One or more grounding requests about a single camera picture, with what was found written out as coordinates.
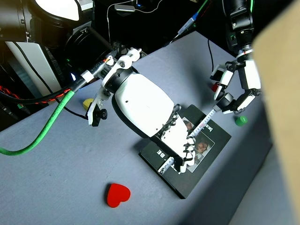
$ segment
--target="green cable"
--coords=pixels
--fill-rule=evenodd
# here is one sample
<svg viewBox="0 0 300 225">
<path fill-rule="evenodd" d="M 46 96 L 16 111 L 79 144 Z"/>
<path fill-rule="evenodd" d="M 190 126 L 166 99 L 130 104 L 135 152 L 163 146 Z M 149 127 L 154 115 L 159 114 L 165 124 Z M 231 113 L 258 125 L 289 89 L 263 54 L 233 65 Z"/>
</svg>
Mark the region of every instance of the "green cable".
<svg viewBox="0 0 300 225">
<path fill-rule="evenodd" d="M 201 5 L 200 9 L 197 11 L 197 13 L 200 13 L 202 8 L 205 6 L 205 4 L 208 2 L 208 0 L 205 0 L 205 2 Z"/>
<path fill-rule="evenodd" d="M 21 155 L 21 154 L 27 153 L 30 150 L 32 150 L 34 147 L 36 147 L 41 142 L 41 140 L 43 140 L 43 138 L 48 133 L 48 131 L 52 127 L 53 123 L 57 119 L 58 115 L 63 110 L 64 106 L 68 103 L 68 101 L 71 99 L 71 97 L 74 94 L 75 93 L 73 91 L 71 91 L 71 90 L 66 93 L 65 97 L 62 99 L 62 101 L 56 107 L 56 109 L 52 113 L 51 117 L 49 118 L 49 120 L 45 124 L 44 128 L 42 129 L 42 131 L 39 133 L 39 135 L 36 137 L 36 139 L 30 145 L 28 145 L 27 147 L 25 147 L 25 148 L 23 148 L 21 150 L 18 150 L 18 151 L 8 151 L 8 150 L 0 147 L 0 153 L 2 153 L 4 155 L 7 155 L 7 156 L 17 156 L 17 155 Z"/>
<path fill-rule="evenodd" d="M 250 2 L 250 12 L 252 12 L 253 4 L 254 4 L 254 0 L 251 0 L 251 2 Z"/>
</svg>

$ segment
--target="red heart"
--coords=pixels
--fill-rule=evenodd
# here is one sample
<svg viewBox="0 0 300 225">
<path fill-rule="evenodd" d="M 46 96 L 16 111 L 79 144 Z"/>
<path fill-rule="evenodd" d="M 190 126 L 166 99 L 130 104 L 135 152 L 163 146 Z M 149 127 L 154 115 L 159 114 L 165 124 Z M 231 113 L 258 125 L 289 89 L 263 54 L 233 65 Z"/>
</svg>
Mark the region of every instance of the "red heart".
<svg viewBox="0 0 300 225">
<path fill-rule="evenodd" d="M 107 196 L 107 204 L 116 208 L 121 202 L 126 202 L 130 197 L 130 190 L 121 184 L 111 184 Z"/>
</svg>

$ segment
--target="table surface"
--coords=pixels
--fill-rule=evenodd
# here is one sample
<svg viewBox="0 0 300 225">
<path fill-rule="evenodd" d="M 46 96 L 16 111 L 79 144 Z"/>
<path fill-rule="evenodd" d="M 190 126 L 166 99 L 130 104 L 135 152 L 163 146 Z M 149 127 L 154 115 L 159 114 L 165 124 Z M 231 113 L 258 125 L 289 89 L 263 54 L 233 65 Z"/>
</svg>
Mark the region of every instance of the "table surface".
<svg viewBox="0 0 300 225">
<path fill-rule="evenodd" d="M 210 46 L 215 65 L 233 60 L 215 44 Z M 194 104 L 204 113 L 214 105 L 207 39 L 197 32 L 134 66 L 174 103 Z M 99 87 L 95 82 L 81 89 L 68 108 L 84 114 L 83 100 L 93 98 Z M 243 92 L 237 75 L 228 90 L 236 97 Z M 52 104 L 2 131 L 1 147 L 27 146 L 55 107 Z M 138 156 L 148 139 L 122 123 L 111 101 L 105 108 L 108 119 L 99 127 L 89 127 L 86 120 L 63 111 L 31 152 L 0 156 L 2 225 L 227 224 L 271 146 L 261 97 L 243 112 L 248 118 L 244 127 L 235 125 L 233 114 L 217 113 L 213 120 L 232 138 L 189 197 L 181 200 Z M 110 183 L 131 190 L 130 200 L 115 209 L 105 201 Z"/>
</svg>

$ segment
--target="yellow object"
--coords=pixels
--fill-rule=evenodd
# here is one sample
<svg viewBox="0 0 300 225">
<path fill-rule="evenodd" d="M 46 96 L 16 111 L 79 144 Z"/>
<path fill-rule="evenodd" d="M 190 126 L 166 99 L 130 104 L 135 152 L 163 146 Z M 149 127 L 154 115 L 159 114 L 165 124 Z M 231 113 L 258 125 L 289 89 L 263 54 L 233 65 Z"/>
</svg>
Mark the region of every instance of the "yellow object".
<svg viewBox="0 0 300 225">
<path fill-rule="evenodd" d="M 86 100 L 83 102 L 82 105 L 83 105 L 83 107 L 84 107 L 84 109 L 85 109 L 86 111 L 88 110 L 90 104 L 91 104 L 93 101 L 94 101 L 93 98 L 88 98 L 88 99 L 86 99 Z"/>
</svg>

